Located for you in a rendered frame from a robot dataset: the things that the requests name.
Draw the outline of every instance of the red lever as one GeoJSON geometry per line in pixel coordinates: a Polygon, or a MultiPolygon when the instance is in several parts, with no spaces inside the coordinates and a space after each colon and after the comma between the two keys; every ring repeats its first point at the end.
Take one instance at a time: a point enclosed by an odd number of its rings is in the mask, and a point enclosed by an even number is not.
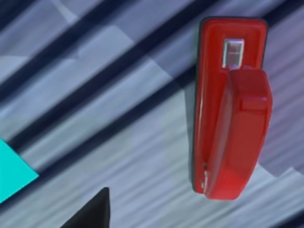
{"type": "Polygon", "coordinates": [[[267,26],[209,18],[201,25],[194,130],[194,189],[233,200],[258,160],[272,97],[261,70],[267,26]]]}

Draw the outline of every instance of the black object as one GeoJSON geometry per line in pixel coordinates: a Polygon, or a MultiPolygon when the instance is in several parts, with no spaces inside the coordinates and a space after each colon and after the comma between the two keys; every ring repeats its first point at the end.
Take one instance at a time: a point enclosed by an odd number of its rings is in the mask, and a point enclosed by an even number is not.
{"type": "Polygon", "coordinates": [[[103,188],[61,228],[109,228],[110,191],[103,188]]]}

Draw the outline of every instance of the cyan object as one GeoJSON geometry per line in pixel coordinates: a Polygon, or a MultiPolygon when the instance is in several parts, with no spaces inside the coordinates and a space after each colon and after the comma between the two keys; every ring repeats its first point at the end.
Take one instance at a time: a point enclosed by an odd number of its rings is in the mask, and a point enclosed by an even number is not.
{"type": "Polygon", "coordinates": [[[0,139],[0,203],[27,186],[39,175],[0,139]]]}

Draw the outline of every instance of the red stapler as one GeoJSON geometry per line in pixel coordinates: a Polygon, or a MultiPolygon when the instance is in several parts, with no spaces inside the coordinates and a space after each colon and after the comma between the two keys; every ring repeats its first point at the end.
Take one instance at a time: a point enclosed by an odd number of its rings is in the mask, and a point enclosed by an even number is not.
{"type": "Polygon", "coordinates": [[[194,124],[194,190],[234,200],[246,186],[272,110],[261,69],[267,25],[252,18],[207,18],[200,26],[194,124]]]}

